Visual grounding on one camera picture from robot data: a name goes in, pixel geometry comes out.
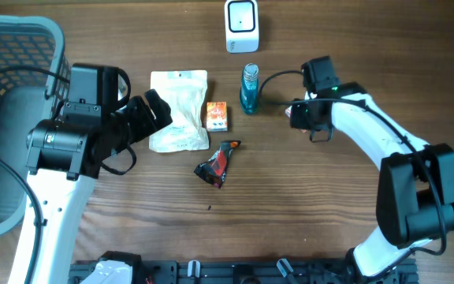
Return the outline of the red white small box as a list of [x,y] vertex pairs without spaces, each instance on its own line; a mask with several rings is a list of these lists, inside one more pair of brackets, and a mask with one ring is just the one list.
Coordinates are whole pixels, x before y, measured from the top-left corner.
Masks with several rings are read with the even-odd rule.
[[[288,107],[286,110],[285,110],[285,114],[290,118],[291,117],[291,107]],[[301,129],[300,130],[302,133],[305,133],[307,130],[306,129]]]

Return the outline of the white plastic pouch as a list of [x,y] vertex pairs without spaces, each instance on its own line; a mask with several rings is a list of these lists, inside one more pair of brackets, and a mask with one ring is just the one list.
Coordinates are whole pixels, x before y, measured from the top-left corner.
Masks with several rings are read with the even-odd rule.
[[171,109],[173,122],[149,138],[158,153],[200,151],[210,147],[201,113],[207,93],[207,71],[154,71],[153,88]]

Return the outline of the blue liquid plastic bottle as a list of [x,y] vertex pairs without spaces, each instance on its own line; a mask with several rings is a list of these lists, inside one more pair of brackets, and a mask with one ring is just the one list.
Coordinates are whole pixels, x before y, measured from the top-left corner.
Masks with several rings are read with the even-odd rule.
[[240,87],[240,106],[245,114],[256,112],[258,93],[259,68],[256,64],[249,63],[244,67]]

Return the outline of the orange snack packet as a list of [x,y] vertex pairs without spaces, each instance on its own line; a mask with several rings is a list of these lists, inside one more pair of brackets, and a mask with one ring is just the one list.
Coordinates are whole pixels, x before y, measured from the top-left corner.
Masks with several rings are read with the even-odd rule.
[[207,131],[224,132],[228,130],[226,102],[207,103]]

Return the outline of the red dark small package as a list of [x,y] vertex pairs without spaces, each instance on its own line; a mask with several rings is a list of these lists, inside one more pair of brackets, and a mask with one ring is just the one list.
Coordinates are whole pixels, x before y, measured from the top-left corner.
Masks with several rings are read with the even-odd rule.
[[233,150],[241,145],[240,140],[224,140],[218,150],[204,163],[200,163],[194,173],[206,183],[220,189],[225,182],[229,159]]

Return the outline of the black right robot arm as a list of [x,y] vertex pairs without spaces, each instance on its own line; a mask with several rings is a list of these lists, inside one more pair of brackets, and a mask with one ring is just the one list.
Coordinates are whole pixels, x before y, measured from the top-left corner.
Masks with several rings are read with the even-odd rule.
[[358,83],[342,84],[328,56],[302,64],[300,74],[307,97],[291,102],[291,126],[343,132],[379,171],[378,225],[348,252],[349,279],[380,280],[415,252],[442,255],[454,231],[454,150],[409,133]]

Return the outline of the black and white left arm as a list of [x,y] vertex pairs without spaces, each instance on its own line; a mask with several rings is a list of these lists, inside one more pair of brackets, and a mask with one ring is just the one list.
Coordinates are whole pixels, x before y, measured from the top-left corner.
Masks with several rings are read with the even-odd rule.
[[171,108],[151,89],[121,92],[130,82],[118,67],[76,63],[61,119],[39,122],[28,135],[30,189],[11,283],[65,283],[76,235],[105,159],[164,129]]

